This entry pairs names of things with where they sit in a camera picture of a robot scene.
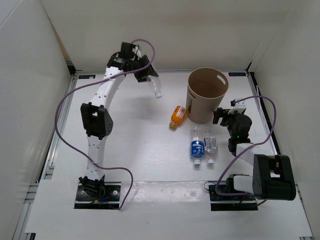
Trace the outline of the clear plastic bottle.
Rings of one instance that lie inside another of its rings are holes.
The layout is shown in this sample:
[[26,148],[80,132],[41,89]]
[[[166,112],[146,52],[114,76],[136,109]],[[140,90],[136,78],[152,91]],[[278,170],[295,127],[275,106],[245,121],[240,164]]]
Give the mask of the clear plastic bottle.
[[155,97],[161,98],[162,97],[162,86],[161,81],[159,77],[151,76],[148,78],[148,84],[150,87],[150,90],[154,93]]

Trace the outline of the small clear labelled bottle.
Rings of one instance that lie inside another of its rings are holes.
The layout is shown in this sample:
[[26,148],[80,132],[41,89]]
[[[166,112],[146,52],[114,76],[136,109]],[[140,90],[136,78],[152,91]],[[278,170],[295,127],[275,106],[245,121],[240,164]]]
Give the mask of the small clear labelled bottle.
[[207,165],[212,167],[218,154],[217,139],[212,131],[207,131],[204,135],[204,150],[207,157]]

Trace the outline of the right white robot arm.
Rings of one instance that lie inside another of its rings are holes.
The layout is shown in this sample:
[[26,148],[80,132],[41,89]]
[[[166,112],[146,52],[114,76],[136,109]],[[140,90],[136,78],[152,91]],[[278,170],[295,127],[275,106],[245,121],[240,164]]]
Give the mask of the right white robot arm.
[[253,167],[251,175],[231,174],[225,181],[215,184],[215,193],[230,200],[240,196],[253,196],[258,200],[293,201],[296,198],[296,185],[287,155],[266,155],[258,152],[257,145],[249,139],[252,120],[243,110],[223,109],[219,107],[213,113],[213,124],[226,127],[230,135],[228,150],[234,160],[243,159]]

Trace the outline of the orange plastic bottle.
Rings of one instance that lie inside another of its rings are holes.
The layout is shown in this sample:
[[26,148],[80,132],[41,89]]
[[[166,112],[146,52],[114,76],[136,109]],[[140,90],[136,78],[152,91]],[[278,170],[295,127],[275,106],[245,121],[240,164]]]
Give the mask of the orange plastic bottle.
[[169,127],[173,130],[176,130],[178,126],[184,121],[186,114],[187,110],[184,107],[178,105],[171,115]]

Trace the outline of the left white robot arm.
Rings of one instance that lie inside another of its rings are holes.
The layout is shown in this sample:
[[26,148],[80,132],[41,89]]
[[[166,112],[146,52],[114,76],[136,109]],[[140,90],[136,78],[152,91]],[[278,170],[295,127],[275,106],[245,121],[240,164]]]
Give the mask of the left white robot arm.
[[125,79],[123,73],[135,71],[134,77],[139,83],[147,82],[156,98],[162,97],[159,75],[147,55],[142,55],[140,46],[135,41],[123,42],[119,52],[113,54],[106,66],[103,79],[89,103],[80,107],[82,124],[88,140],[88,156],[85,177],[79,179],[83,188],[94,200],[100,200],[105,195],[105,175],[96,165],[102,166],[105,144],[113,129],[113,120],[109,114],[112,99]]

